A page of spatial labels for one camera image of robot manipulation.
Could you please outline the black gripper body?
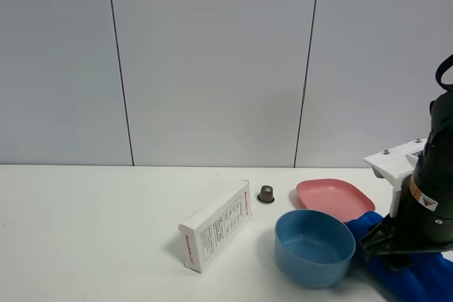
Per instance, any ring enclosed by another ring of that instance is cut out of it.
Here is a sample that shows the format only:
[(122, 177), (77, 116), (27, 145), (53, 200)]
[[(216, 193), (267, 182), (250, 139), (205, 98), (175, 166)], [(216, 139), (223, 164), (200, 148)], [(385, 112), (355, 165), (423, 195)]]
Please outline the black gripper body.
[[(452, 250), (452, 92), (430, 104), (431, 131), (412, 175), (403, 182), (395, 219), (389, 213), (360, 239), (366, 261), (389, 254), (439, 253)], [(415, 238), (398, 222), (417, 216)]]

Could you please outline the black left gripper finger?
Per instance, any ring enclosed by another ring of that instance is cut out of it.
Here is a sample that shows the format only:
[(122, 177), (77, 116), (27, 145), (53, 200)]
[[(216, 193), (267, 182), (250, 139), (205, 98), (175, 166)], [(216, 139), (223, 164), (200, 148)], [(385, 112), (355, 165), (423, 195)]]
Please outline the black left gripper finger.
[(402, 271), (413, 266), (413, 261), (407, 254), (387, 255), (387, 267), (392, 271)]

